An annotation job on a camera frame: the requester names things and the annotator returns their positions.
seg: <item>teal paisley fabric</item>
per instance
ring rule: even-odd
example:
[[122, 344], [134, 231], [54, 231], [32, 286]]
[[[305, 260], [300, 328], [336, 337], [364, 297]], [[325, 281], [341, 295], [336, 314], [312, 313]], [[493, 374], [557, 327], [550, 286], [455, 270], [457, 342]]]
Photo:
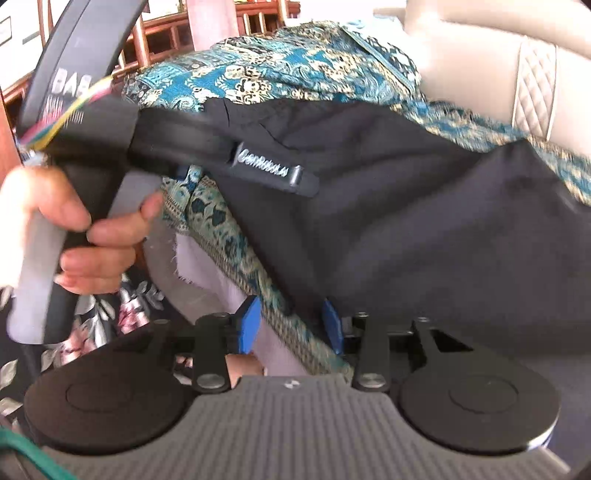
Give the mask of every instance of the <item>teal paisley fabric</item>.
[[[443, 102], [427, 102], [420, 75], [398, 48], [331, 22], [280, 30], [273, 37], [230, 38], [208, 51], [162, 62], [126, 81], [140, 106], [198, 112], [209, 97], [236, 103], [274, 98], [362, 100], [389, 106], [435, 135], [487, 151], [527, 135]], [[528, 137], [540, 157], [583, 203], [591, 205], [591, 160]], [[285, 301], [232, 217], [213, 179], [198, 166], [182, 181], [164, 180], [165, 217], [190, 235], [246, 293], [261, 297], [277, 335], [312, 374], [351, 367], [314, 338]]]

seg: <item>colored wires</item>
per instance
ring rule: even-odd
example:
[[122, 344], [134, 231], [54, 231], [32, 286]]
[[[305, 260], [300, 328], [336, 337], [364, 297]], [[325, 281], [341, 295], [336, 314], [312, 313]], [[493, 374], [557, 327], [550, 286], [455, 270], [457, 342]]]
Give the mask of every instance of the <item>colored wires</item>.
[[85, 93], [80, 95], [64, 113], [55, 112], [31, 127], [21, 138], [21, 144], [27, 150], [44, 150], [57, 135], [74, 112], [83, 106], [96, 102], [99, 98], [111, 92], [112, 76], [96, 82]]

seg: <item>beige leather seat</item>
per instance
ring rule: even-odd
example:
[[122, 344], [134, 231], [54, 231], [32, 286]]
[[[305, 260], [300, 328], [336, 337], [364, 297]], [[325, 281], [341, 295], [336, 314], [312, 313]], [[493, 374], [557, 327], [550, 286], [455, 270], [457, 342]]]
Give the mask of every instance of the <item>beige leather seat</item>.
[[591, 156], [591, 11], [583, 4], [408, 0], [404, 29], [420, 42], [430, 99]]

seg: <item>black circular base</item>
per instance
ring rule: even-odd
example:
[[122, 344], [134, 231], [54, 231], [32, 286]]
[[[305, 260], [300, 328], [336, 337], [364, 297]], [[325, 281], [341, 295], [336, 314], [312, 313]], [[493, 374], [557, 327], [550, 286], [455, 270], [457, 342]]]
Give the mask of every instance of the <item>black circular base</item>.
[[398, 404], [407, 420], [465, 453], [506, 455], [544, 443], [560, 406], [552, 385], [511, 362], [461, 357], [441, 355], [405, 380]]
[[106, 455], [143, 445], [182, 415], [180, 383], [147, 357], [89, 355], [33, 384], [25, 413], [38, 442], [83, 455]]

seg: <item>green cable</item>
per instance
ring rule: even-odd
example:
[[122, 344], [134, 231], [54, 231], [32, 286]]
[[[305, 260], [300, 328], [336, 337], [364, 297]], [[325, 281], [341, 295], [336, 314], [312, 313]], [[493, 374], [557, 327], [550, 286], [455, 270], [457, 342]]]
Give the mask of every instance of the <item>green cable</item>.
[[15, 450], [25, 456], [48, 480], [77, 480], [25, 437], [0, 428], [0, 450]]

